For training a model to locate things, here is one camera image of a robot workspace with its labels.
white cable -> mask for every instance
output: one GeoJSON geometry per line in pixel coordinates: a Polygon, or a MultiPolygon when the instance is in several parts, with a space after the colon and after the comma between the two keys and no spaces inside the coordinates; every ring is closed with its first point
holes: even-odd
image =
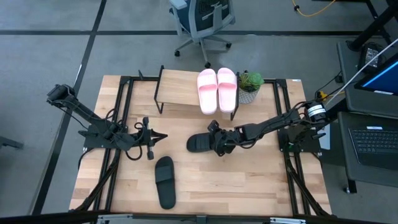
{"type": "Polygon", "coordinates": [[[380,51],[380,53],[378,53],[376,56],[374,56],[372,58],[372,60],[370,60],[365,66],[363,66],[361,69],[359,69],[359,71],[354,75],[353,78],[351,78],[327,103],[325,106],[328,106],[328,104],[330,103],[330,101],[332,101],[334,98],[336,98],[336,96],[343,91],[348,85],[349,83],[351,83],[351,81],[354,80],[355,77],[357,77],[362,70],[364,70],[371,62],[373,62],[374,59],[376,59],[378,56],[380,56],[380,54],[383,54],[383,52],[385,52],[388,48],[390,48],[391,46],[393,46],[396,42],[398,41],[398,39],[396,39],[395,41],[393,41],[393,43],[391,43],[390,45],[388,45],[385,49],[383,49],[382,51],[380,51]]]}

wooden table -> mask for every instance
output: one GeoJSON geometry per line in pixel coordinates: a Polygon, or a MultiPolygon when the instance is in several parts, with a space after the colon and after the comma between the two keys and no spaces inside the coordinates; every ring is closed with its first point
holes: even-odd
{"type": "MultiPolygon", "coordinates": [[[[104,76],[95,107],[95,113],[99,116],[104,117],[114,107],[119,80],[120,76],[104,76]]],[[[292,106],[305,100],[300,80],[287,80],[287,87],[292,106]]],[[[206,128],[213,119],[222,128],[231,129],[276,116],[272,85],[263,85],[251,104],[240,105],[234,121],[229,120],[229,114],[220,111],[204,115],[198,106],[193,105],[165,105],[163,113],[159,114],[153,99],[155,88],[156,82],[134,82],[127,125],[134,133],[134,123],[148,116],[150,128],[169,136],[156,144],[155,159],[152,161],[145,156],[139,161],[130,161],[122,153],[112,212],[292,215],[287,175],[276,132],[266,134],[251,149],[237,147],[232,154],[223,157],[218,157],[213,151],[194,154],[186,150],[187,139],[193,134],[207,132],[206,128]],[[170,156],[175,166],[177,203],[170,210],[160,207],[155,185],[154,167],[162,156],[170,156]]],[[[284,110],[283,97],[281,105],[284,110]]],[[[138,148],[131,149],[129,153],[136,157],[138,148]]],[[[95,149],[83,158],[70,208],[79,206],[97,184],[103,156],[104,149],[95,149]]],[[[319,161],[309,153],[301,153],[301,160],[306,186],[323,209],[330,212],[319,161]]],[[[100,208],[104,208],[107,188],[105,186],[103,190],[100,208]]],[[[299,210],[303,212],[297,186],[296,194],[299,210]]]]}

potted plant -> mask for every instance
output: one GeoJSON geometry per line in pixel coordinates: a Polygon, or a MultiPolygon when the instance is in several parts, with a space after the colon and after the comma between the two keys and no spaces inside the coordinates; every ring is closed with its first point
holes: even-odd
{"type": "Polygon", "coordinates": [[[239,76],[239,103],[251,103],[264,84],[260,73],[247,72],[239,76]]]}

office chair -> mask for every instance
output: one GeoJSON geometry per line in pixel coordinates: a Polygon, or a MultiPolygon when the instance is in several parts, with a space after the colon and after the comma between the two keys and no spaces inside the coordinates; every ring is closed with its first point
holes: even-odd
{"type": "Polygon", "coordinates": [[[169,0],[172,8],[170,13],[174,15],[177,34],[181,35],[185,30],[191,35],[191,39],[185,41],[175,49],[174,56],[179,57],[182,48],[199,43],[205,58],[205,67],[211,64],[207,59],[205,39],[226,43],[229,49],[231,42],[213,36],[229,24],[235,23],[235,15],[232,0],[169,0]]]}

floor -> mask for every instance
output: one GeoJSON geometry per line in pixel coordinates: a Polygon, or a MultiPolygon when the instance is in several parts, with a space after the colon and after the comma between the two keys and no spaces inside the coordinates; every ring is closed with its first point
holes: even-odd
{"type": "MultiPolygon", "coordinates": [[[[156,76],[161,65],[177,70],[203,69],[197,45],[181,50],[179,58],[173,56],[174,48],[185,38],[170,32],[175,27],[168,1],[102,2],[101,17],[97,16],[101,0],[0,0],[0,136],[25,145],[22,150],[4,147],[0,151],[0,217],[31,213],[53,152],[59,158],[42,212],[68,210],[83,138],[77,134],[79,124],[71,121],[59,154],[54,151],[63,116],[45,102],[54,84],[73,86],[79,77],[79,85],[82,78],[78,98],[93,109],[103,75],[137,75],[141,70],[144,75],[156,76]],[[76,32],[90,30],[125,30],[128,35],[76,32]]],[[[304,13],[327,4],[297,2],[304,13]]],[[[264,78],[299,78],[307,99],[340,71],[336,43],[355,37],[342,34],[364,30],[374,19],[361,2],[337,2],[313,18],[295,13],[290,1],[233,3],[236,23],[222,36],[233,46],[228,52],[209,54],[212,68],[257,71],[264,78]]],[[[383,0],[371,3],[378,14],[387,7],[383,0]]],[[[398,37],[395,19],[385,28],[392,40],[398,37]]],[[[386,45],[380,36],[373,41],[386,45]]],[[[222,48],[218,44],[210,47],[222,48]]],[[[337,87],[332,82],[325,91],[337,87]]],[[[346,182],[344,168],[325,165],[323,171],[333,214],[398,223],[397,189],[358,183],[359,193],[347,195],[341,191],[346,182]]]]}

